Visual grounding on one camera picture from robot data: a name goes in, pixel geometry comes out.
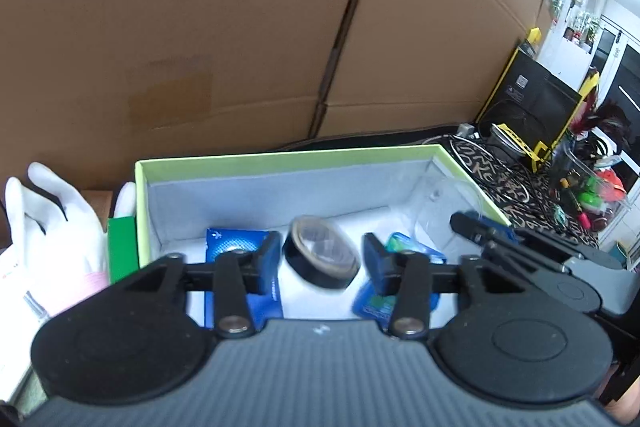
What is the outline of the person's right hand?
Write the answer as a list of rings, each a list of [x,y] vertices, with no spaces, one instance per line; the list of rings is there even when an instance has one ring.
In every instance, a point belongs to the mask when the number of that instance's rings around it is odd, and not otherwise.
[[[605,410],[623,425],[629,425],[639,415],[640,398],[630,389],[619,400],[612,400]]]

